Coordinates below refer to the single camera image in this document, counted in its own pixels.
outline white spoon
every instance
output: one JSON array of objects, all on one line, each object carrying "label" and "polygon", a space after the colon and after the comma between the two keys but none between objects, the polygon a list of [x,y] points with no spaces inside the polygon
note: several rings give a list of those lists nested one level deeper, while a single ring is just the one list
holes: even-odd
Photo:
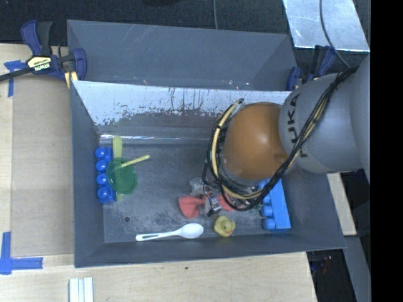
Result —
[{"label": "white spoon", "polygon": [[168,236],[182,236],[184,238],[196,238],[199,237],[203,232],[204,232],[203,226],[197,223],[190,223],[186,224],[185,226],[182,226],[181,228],[173,232],[137,235],[136,240],[141,242],[143,240],[150,240]]}]

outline yellow clamp label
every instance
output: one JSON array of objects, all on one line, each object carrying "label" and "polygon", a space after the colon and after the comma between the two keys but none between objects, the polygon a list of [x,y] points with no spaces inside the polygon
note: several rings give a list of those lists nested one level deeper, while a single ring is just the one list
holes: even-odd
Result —
[{"label": "yellow clamp label", "polygon": [[33,57],[28,61],[28,66],[29,68],[33,68],[35,72],[38,72],[43,69],[48,69],[50,68],[50,63],[52,62],[52,59],[50,57]]}]

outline yellow stick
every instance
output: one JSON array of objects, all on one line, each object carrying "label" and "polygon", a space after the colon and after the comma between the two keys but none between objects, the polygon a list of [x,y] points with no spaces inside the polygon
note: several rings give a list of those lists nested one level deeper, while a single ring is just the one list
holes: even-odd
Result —
[{"label": "yellow stick", "polygon": [[136,164],[137,162],[141,162],[141,161],[147,160],[149,158],[150,158],[150,155],[147,154],[147,155],[144,155],[143,157],[139,157],[137,159],[128,161],[128,162],[122,164],[120,167],[124,168],[124,167],[127,167],[128,165]]}]

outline wire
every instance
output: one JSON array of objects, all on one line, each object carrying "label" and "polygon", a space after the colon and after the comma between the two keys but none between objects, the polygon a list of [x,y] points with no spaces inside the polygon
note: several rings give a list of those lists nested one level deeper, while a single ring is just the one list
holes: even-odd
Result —
[{"label": "wire", "polygon": [[347,68],[351,68],[351,66],[342,58],[342,56],[340,55],[340,53],[334,48],[334,45],[329,37],[329,34],[327,33],[326,27],[325,27],[325,22],[323,20],[323,0],[319,0],[319,14],[321,16],[321,25],[322,25],[322,29],[323,32],[325,34],[326,40],[329,43],[330,47],[332,47],[332,49],[334,50],[334,52],[336,53],[337,57],[339,57],[339,59],[341,60],[341,62],[347,67]]},{"label": "wire", "polygon": [[218,29],[219,26],[217,24],[217,8],[215,7],[215,0],[213,0],[213,9],[214,9],[214,25],[215,29]]}]

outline wooden table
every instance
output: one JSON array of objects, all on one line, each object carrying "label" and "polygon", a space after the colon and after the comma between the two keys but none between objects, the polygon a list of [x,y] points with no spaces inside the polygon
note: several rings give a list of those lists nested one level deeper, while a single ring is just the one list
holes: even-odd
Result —
[{"label": "wooden table", "polygon": [[[26,60],[29,56],[24,45],[0,44],[0,74],[7,72],[5,61]],[[52,79],[34,78],[38,83]],[[7,92],[8,82],[0,83],[0,232],[8,232],[13,226],[13,98],[8,98]],[[329,181],[343,232],[354,235],[340,176],[331,175]],[[47,229],[38,231],[47,234]],[[86,269],[74,268],[72,254],[48,255],[43,259],[42,270],[0,276],[0,301],[68,301],[72,277],[92,277],[97,302],[317,301],[306,253]]]}]

